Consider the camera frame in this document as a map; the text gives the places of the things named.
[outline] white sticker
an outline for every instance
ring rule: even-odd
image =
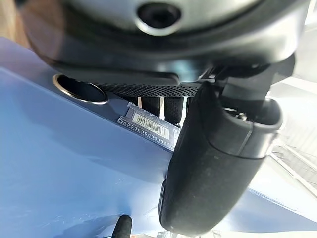
[[[132,121],[143,128],[169,140],[169,130],[164,126],[161,126],[137,113],[134,114]]]

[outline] metal ring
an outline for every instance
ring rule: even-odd
[[[106,104],[107,101],[108,101],[108,97],[107,95],[96,85],[92,84],[92,83],[88,83],[88,85],[91,85],[93,86],[95,89],[98,90],[99,93],[102,93],[104,99],[101,100],[101,101],[92,101],[92,100],[87,100],[67,89],[65,89],[63,86],[61,86],[61,84],[59,83],[58,79],[61,77],[61,76],[65,76],[67,77],[66,75],[63,75],[63,74],[56,74],[53,76],[53,84],[55,85],[56,88],[58,88],[61,92],[63,92],[64,94],[66,94],[67,96],[69,97],[72,97],[74,99],[77,99],[81,102],[84,102],[84,103],[89,103],[89,104],[95,104],[95,105],[103,105],[103,104]]]
[[[158,28],[149,26],[138,17],[135,19],[135,24],[141,31],[152,36],[168,36],[176,32],[181,26],[180,20],[178,20],[177,22],[175,22],[173,25],[169,27],[158,29]]]

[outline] barcode label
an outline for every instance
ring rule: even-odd
[[[132,121],[144,127],[145,129],[150,130],[151,132],[169,140],[169,130],[164,126],[161,126],[137,113],[134,114]]]

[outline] black mesh grille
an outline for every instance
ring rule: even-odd
[[[129,97],[194,97],[200,84],[186,83],[178,86],[102,84],[98,86],[104,91]]]

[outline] black plastic cover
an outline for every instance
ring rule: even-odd
[[[258,122],[229,115],[204,83],[191,103],[163,185],[160,222],[197,236],[230,211],[261,166],[282,115],[271,99]]]

